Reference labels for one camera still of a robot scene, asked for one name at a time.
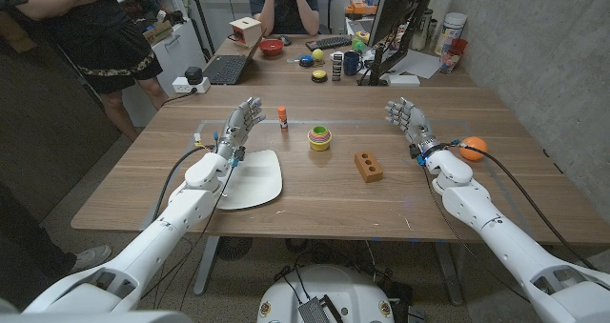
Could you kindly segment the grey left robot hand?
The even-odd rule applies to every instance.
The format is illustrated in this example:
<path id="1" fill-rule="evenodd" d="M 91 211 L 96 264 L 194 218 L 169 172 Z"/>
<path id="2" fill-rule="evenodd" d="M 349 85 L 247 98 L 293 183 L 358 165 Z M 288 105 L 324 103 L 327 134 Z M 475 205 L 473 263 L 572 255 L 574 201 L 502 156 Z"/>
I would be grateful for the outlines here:
<path id="1" fill-rule="evenodd" d="M 216 153 L 227 160 L 233 158 L 234 151 L 246 143 L 252 128 L 266 118 L 261 112 L 259 97 L 249 98 L 237 106 L 225 122 Z"/>

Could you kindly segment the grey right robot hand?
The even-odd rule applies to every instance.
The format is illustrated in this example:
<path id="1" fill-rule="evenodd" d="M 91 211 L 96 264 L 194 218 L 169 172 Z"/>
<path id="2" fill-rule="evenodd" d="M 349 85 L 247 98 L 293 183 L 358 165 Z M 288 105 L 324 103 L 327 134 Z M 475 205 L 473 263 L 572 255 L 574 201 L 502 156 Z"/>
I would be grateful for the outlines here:
<path id="1" fill-rule="evenodd" d="M 431 125 L 422 110 L 412 102 L 401 98 L 399 102 L 389 101 L 385 106 L 386 120 L 399 126 L 409 142 L 412 159 L 425 160 L 433 152 L 442 150 L 444 144 L 433 134 Z"/>

